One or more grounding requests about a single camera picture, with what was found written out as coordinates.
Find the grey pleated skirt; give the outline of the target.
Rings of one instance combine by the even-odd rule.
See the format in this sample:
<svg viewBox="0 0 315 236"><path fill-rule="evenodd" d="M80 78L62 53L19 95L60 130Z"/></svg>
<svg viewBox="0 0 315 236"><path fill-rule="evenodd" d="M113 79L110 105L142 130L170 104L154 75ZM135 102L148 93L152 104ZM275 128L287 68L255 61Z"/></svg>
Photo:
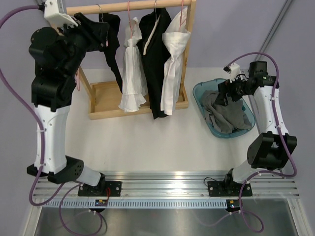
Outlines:
<svg viewBox="0 0 315 236"><path fill-rule="evenodd" d="M200 100L204 118L213 128L223 134L230 134L237 130L251 129L248 116L243 111L243 101L233 102L228 98L228 105L215 104L218 91L205 91Z"/></svg>

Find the small black skirt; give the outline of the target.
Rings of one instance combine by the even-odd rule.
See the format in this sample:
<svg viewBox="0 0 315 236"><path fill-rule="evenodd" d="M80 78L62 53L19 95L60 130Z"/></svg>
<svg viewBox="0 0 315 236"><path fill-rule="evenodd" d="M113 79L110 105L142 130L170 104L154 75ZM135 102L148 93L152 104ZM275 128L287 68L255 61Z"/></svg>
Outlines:
<svg viewBox="0 0 315 236"><path fill-rule="evenodd" d="M116 52L119 48L119 40L118 40L118 32L120 28L120 17L118 15L110 14L110 13L104 13L103 14L104 22L107 22L110 25L109 31L108 31L108 47L104 50L106 62L108 66L110 67L111 71L114 73L116 82L119 86L120 92L123 91L123 81L122 77L116 62Z"/></svg>

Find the pink clip hanger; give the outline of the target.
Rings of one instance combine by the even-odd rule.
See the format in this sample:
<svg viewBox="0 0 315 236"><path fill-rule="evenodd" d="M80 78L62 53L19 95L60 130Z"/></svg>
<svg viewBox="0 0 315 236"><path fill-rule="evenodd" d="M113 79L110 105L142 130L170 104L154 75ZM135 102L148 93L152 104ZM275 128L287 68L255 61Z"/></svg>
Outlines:
<svg viewBox="0 0 315 236"><path fill-rule="evenodd" d="M100 21L100 22L104 23L102 8L101 8L101 6L100 6L99 4L97 4L97 6L99 7L99 9L100 9L100 11L101 11L101 13L100 13L100 15L101 15L101 21ZM106 33L106 47L108 47L108 46L109 46L109 45L108 45L108 31L107 31L107 33Z"/></svg>

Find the pink wire hanger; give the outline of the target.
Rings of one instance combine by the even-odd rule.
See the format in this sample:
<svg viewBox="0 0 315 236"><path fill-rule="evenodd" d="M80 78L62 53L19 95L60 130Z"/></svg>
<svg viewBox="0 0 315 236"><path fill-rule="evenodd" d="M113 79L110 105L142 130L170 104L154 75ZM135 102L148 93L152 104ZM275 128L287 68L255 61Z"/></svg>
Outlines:
<svg viewBox="0 0 315 236"><path fill-rule="evenodd" d="M75 73L75 82L76 82L76 89L80 91L80 76L79 76L79 70Z"/></svg>

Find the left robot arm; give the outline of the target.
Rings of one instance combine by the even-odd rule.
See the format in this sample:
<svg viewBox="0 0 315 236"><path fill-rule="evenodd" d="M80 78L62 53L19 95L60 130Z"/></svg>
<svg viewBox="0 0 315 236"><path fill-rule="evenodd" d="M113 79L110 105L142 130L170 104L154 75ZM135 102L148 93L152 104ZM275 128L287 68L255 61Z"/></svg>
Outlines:
<svg viewBox="0 0 315 236"><path fill-rule="evenodd" d="M35 60L31 101L41 125L37 158L27 173L47 177L55 184L80 182L79 196L105 196L105 175L65 154L65 127L76 87L75 73L87 52L104 50L109 25L91 21L81 13L74 18L74 27L44 27L31 36L29 53Z"/></svg>

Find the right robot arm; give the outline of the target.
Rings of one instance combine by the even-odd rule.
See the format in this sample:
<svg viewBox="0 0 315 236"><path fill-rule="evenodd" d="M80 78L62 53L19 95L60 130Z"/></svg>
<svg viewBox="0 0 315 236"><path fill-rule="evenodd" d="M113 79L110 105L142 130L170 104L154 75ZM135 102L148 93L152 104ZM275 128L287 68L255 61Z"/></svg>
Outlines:
<svg viewBox="0 0 315 236"><path fill-rule="evenodd" d="M219 95L216 103L229 105L228 99L239 101L251 95L258 111L259 136L247 151L247 160L231 169L220 183L220 189L229 195L236 194L243 183L262 173L275 173L283 168L297 146L297 138L289 134L282 118L279 103L279 82L277 76L267 72L267 62L250 63L248 74L241 73L240 66L234 62L224 68L230 77L218 85Z"/></svg>

